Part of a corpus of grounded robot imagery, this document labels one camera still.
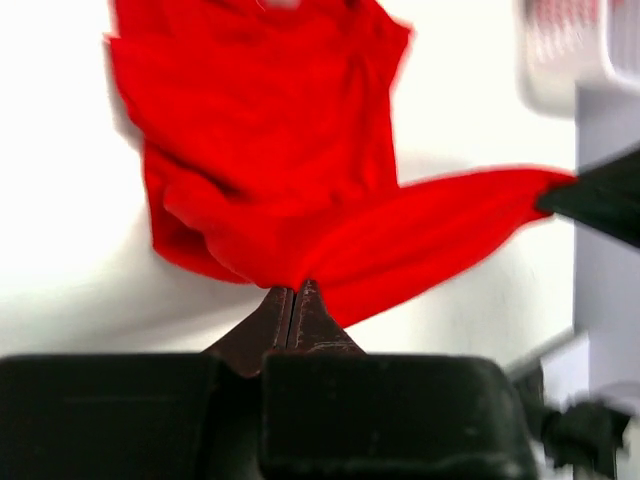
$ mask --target white background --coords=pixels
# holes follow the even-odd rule
[[[384,4],[417,30],[393,97],[401,179],[486,164],[573,168],[574,122],[521,98],[514,4]],[[137,137],[105,67],[109,30],[101,0],[0,3],[0,354],[198,350],[262,295],[150,251]],[[548,222],[351,334],[371,351],[507,363],[571,331],[572,294],[572,227]]]

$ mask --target wrinkled fabric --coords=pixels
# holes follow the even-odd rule
[[[480,262],[545,216],[541,193],[573,181],[514,167],[400,187],[389,89],[411,30],[374,0],[114,7],[113,75],[144,135],[153,247],[192,272],[264,288],[315,279],[346,327]]]

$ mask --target red t-shirt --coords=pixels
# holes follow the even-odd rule
[[[473,266],[572,181],[503,168],[399,187],[389,88],[410,29],[374,0],[116,0],[115,12],[153,246],[193,272],[265,288],[313,278],[349,326]]]

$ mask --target white bin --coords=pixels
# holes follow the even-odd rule
[[[640,0],[525,1],[534,71],[640,94]]]

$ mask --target red cloth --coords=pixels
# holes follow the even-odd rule
[[[504,168],[399,187],[389,88],[409,28],[374,0],[259,1],[115,0],[114,77],[168,261],[261,287],[313,278],[349,326],[481,261],[572,180]]]

